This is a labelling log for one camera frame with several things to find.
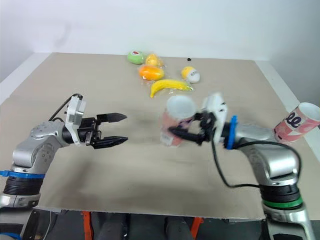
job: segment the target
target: white backdrop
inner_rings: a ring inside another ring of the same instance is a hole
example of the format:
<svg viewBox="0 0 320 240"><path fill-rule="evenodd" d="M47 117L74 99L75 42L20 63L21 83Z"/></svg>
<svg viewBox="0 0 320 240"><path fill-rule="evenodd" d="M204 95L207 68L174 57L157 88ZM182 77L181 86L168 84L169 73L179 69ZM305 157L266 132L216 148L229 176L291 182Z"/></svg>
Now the white backdrop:
<svg viewBox="0 0 320 240"><path fill-rule="evenodd" d="M33 52L270 60L319 104L318 0L2 0L1 79Z"/></svg>

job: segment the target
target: orange table leg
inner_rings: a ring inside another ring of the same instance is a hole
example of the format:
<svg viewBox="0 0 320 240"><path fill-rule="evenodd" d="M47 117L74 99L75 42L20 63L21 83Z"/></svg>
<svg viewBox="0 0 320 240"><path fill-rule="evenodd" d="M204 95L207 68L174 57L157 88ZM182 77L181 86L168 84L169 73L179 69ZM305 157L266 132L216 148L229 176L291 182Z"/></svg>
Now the orange table leg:
<svg viewBox="0 0 320 240"><path fill-rule="evenodd" d="M191 230L190 230L193 239L196 239L197 233L199 230L199 226L200 226L200 224L203 224L203 223L204 223L204 219L202 217L195 217L193 219L193 223L192 223Z"/></svg>
<svg viewBox="0 0 320 240"><path fill-rule="evenodd" d="M91 212L82 211L81 214L83 215L84 240L93 240L94 231L91 226Z"/></svg>

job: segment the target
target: orange fruit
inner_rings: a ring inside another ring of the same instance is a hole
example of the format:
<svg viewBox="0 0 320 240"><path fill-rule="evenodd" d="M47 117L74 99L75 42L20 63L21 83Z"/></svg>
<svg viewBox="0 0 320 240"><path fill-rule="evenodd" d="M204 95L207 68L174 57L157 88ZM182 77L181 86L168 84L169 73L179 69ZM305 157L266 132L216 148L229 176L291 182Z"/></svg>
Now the orange fruit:
<svg viewBox="0 0 320 240"><path fill-rule="evenodd" d="M152 65L142 65L139 68L139 75L145 80L157 81L165 76L165 71L163 71L160 67Z"/></svg>

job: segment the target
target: green ring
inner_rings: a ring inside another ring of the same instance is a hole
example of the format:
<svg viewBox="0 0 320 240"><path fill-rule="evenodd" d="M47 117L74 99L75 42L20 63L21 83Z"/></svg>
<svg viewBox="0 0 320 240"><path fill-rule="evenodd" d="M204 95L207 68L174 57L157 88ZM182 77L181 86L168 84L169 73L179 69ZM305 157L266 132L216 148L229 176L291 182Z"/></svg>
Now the green ring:
<svg viewBox="0 0 320 240"><path fill-rule="evenodd" d="M281 208L281 209L287 209L287 208L293 208L296 206L299 206L300 204L303 203L302 197L300 196L297 200L295 201L289 201L289 202L272 202L272 201L266 201L263 200L263 203L267 205L268 207L273 207L273 208Z"/></svg>

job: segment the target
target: robotic arm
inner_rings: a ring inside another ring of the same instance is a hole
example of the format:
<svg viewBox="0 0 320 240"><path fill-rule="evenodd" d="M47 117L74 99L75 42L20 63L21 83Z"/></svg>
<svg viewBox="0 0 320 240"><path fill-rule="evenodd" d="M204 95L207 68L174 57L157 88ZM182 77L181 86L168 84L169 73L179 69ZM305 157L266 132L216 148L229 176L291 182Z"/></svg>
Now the robotic arm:
<svg viewBox="0 0 320 240"><path fill-rule="evenodd" d="M54 116L68 102L66 123L54 121ZM39 214L32 208L38 205L43 179L59 148L75 143L102 149L128 140L123 136L101 138L99 130L101 123L119 122L127 116L107 113L83 118L85 106L82 96L74 94L49 121L34 127L29 137L18 144L13 152L11 169L0 171L0 175L8 177L0 194L0 234L14 239L34 239Z"/></svg>
<svg viewBox="0 0 320 240"><path fill-rule="evenodd" d="M278 143L269 128L238 124L234 116L225 123L227 106L219 94L209 96L203 111L195 115L200 121L200 133L170 127L169 131L182 139L196 142L211 142L214 161L222 181L230 188L255 187L260 189L266 224L262 234L270 240L297 239L315 240L306 206L297 183L302 163L292 147ZM228 150L243 152L253 169L259 185L230 185L219 166L215 145L222 139Z"/></svg>

